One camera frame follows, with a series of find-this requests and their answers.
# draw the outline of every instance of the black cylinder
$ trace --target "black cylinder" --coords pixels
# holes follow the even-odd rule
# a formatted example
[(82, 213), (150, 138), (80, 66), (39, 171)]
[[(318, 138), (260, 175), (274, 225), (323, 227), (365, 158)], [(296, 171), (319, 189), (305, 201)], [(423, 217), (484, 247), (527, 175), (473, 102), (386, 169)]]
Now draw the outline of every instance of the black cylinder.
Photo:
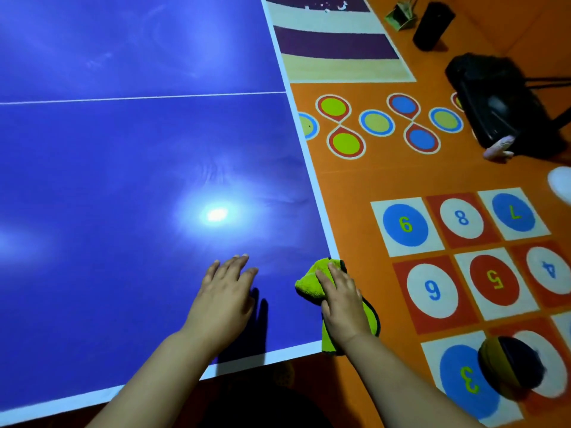
[(431, 1), (412, 41), (421, 51), (431, 51), (455, 17), (447, 4)]

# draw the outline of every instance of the red square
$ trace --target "red square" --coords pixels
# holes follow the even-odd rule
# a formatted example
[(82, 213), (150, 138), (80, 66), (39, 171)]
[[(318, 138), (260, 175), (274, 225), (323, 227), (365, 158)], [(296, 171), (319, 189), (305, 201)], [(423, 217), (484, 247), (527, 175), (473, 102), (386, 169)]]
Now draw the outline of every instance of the red square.
[(544, 307), (571, 304), (571, 267), (554, 241), (516, 245), (508, 248), (527, 274), (526, 281)]
[(393, 267), (419, 335), (478, 322), (449, 257), (416, 259)]
[[(526, 335), (518, 336), (517, 334), (522, 331), (525, 331), (524, 333)], [(534, 318), (532, 320), (500, 326), (491, 329), (489, 332), (494, 336), (516, 335), (516, 338), (521, 339), (528, 345), (533, 341), (534, 344), (530, 346), (536, 351), (539, 350), (539, 357), (544, 361), (546, 374), (539, 388), (532, 390), (523, 400), (523, 404), (530, 414), (540, 414), (559, 407), (560, 405), (571, 403), (571, 360), (569, 360), (567, 348), (561, 341), (558, 333), (554, 330), (553, 324), (546, 318)], [(547, 347), (549, 350), (550, 347), (546, 342), (559, 353), (560, 359), (558, 358), (557, 361), (553, 360), (552, 357), (544, 359), (545, 355), (549, 355), (549, 352), (546, 352), (545, 348)], [(549, 360), (551, 363), (546, 364), (545, 360)], [(558, 388), (564, 388), (564, 391), (558, 396), (554, 396)]]
[(496, 243), (500, 238), (472, 193), (426, 197), (450, 248)]

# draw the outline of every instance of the green cloth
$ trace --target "green cloth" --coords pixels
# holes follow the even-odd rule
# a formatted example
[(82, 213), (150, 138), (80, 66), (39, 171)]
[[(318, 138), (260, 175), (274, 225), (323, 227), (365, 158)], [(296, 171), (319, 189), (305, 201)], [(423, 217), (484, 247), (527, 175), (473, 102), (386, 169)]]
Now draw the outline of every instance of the green cloth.
[[(315, 272), (317, 270), (322, 271), (331, 280), (331, 282), (334, 283), (331, 272), (327, 267), (327, 265), (331, 262), (335, 264), (338, 269), (345, 269), (345, 264), (340, 259), (320, 259), (313, 266), (311, 266), (310, 270), (305, 274), (303, 278), (296, 281), (296, 290), (305, 298), (309, 298), (314, 302), (321, 302), (323, 299), (325, 299), (323, 287), (321, 287)], [(363, 298), (363, 309), (367, 315), (367, 319), (369, 320), (371, 333), (375, 336), (379, 336), (379, 333), (381, 332), (381, 323), (379, 321), (379, 316), (377, 315), (375, 308), (373, 308), (373, 306), (367, 302), (365, 298)], [(334, 353), (337, 355), (342, 354), (342, 352), (335, 348), (335, 345), (329, 337), (329, 332), (327, 332), (325, 322), (322, 322), (321, 325), (321, 351), (326, 353)]]

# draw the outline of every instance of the blue table tennis table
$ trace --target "blue table tennis table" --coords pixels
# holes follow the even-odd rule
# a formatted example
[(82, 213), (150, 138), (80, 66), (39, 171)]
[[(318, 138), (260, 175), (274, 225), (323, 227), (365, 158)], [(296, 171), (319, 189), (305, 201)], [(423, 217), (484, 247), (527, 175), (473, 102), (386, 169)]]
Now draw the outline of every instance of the blue table tennis table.
[(260, 268), (204, 378), (321, 350), (338, 257), (265, 0), (0, 0), (0, 426), (109, 401), (215, 259)]

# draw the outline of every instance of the beige stripe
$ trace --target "beige stripe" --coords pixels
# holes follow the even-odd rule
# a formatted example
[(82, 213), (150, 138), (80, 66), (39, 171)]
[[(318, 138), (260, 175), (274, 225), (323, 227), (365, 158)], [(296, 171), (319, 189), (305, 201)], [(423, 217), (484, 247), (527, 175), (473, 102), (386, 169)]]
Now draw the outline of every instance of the beige stripe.
[(325, 12), (268, 3), (275, 26), (319, 33), (386, 34), (379, 18), (372, 12)]
[(291, 83), (414, 82), (402, 60), (338, 60), (282, 54)]

